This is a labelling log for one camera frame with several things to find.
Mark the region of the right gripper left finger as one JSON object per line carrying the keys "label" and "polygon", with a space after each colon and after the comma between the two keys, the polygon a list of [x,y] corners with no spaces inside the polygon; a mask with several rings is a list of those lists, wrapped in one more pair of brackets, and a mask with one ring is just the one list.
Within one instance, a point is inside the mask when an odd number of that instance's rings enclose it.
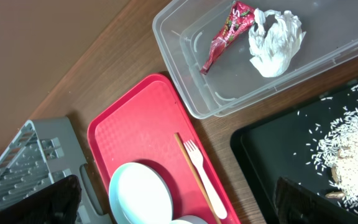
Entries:
{"label": "right gripper left finger", "polygon": [[1,210],[0,224],[75,224],[80,202],[80,180],[69,175]]}

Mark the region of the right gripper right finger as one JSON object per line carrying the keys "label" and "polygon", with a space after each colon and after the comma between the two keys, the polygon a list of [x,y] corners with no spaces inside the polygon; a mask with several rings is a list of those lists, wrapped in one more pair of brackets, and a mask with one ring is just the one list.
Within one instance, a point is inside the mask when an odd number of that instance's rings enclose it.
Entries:
{"label": "right gripper right finger", "polygon": [[277,180],[274,206],[279,223],[358,224],[358,216],[285,177]]}

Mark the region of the light blue plate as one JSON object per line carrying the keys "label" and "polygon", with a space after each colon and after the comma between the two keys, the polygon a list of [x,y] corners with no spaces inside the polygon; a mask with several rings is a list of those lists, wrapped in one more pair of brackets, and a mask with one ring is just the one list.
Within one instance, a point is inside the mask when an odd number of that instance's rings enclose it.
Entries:
{"label": "light blue plate", "polygon": [[173,200],[161,176],[137,162],[119,166],[109,184],[109,204],[118,224],[170,223]]}

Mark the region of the light blue bowl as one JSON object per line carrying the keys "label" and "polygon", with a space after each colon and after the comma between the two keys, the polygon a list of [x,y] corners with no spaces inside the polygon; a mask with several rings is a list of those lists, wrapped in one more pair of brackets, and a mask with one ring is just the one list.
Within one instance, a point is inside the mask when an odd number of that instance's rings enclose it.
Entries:
{"label": "light blue bowl", "polygon": [[200,217],[194,215],[185,215],[183,217],[170,221],[168,224],[208,224],[208,223],[203,219],[201,219]]}

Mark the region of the white plastic fork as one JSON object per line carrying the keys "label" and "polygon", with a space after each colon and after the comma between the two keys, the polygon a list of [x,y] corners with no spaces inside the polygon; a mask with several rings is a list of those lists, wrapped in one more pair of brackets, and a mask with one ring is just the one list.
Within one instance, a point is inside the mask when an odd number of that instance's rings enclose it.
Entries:
{"label": "white plastic fork", "polygon": [[202,184],[204,186],[206,195],[208,196],[214,214],[220,220],[225,219],[227,217],[227,210],[224,207],[222,200],[220,199],[217,191],[213,187],[209,177],[207,176],[204,170],[203,167],[204,157],[200,149],[196,146],[196,144],[192,140],[184,142],[184,147],[190,157],[191,162],[193,163],[196,170],[198,171],[199,177],[202,181]]}

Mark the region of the wooden chopstick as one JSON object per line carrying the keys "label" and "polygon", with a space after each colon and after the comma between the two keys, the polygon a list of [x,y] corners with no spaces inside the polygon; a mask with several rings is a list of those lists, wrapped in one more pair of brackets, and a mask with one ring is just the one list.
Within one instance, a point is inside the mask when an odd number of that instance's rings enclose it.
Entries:
{"label": "wooden chopstick", "polygon": [[204,197],[204,200],[205,200],[206,203],[208,204],[208,207],[209,207],[209,209],[211,210],[211,213],[213,214],[213,217],[214,217],[214,219],[215,219],[215,222],[216,222],[217,224],[221,224],[221,221],[220,221],[220,219],[217,217],[217,215],[215,214],[215,211],[214,211],[214,209],[213,209],[213,206],[212,206],[212,204],[211,204],[211,202],[210,202],[210,200],[209,200],[208,194],[207,194],[207,192],[206,192],[205,189],[204,189],[204,186],[203,186],[203,184],[202,184],[202,181],[201,181],[201,179],[199,178],[198,173],[197,173],[197,171],[196,171],[194,165],[192,164],[192,162],[191,162],[191,160],[190,160],[190,158],[189,158],[189,155],[188,155],[188,153],[187,153],[187,151],[186,151],[186,149],[185,149],[183,143],[181,142],[181,139],[180,139],[178,133],[175,133],[175,134],[174,134],[174,137],[175,137],[175,140],[176,140],[176,142],[177,142],[177,144],[178,144],[178,146],[179,146],[179,148],[180,148],[180,150],[181,150],[181,152],[182,152],[182,154],[183,154],[183,157],[184,157],[185,160],[186,160],[186,163],[188,164],[188,166],[189,166],[189,168],[190,168],[190,170],[191,170],[191,173],[193,174],[193,177],[194,177],[195,180],[196,180],[196,183],[197,183],[197,185],[198,185],[198,188],[201,190],[201,193],[202,193],[202,195],[203,195],[203,197]]}

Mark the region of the white napkin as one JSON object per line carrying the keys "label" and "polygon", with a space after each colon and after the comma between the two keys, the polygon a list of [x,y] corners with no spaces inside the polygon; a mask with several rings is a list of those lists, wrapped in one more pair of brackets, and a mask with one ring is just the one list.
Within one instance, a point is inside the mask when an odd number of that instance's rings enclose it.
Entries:
{"label": "white napkin", "polygon": [[265,78],[282,75],[300,50],[306,32],[291,11],[254,11],[254,25],[249,30],[251,64]]}

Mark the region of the red snack wrapper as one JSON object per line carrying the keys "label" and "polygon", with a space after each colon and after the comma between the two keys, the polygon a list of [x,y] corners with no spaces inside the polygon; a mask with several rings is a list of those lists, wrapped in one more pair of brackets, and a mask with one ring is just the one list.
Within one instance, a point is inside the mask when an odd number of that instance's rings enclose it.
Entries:
{"label": "red snack wrapper", "polygon": [[217,61],[227,47],[235,41],[243,32],[250,29],[255,22],[255,9],[240,1],[234,1],[229,15],[221,28],[214,36],[209,48],[209,57],[200,73],[206,75],[212,64]]}

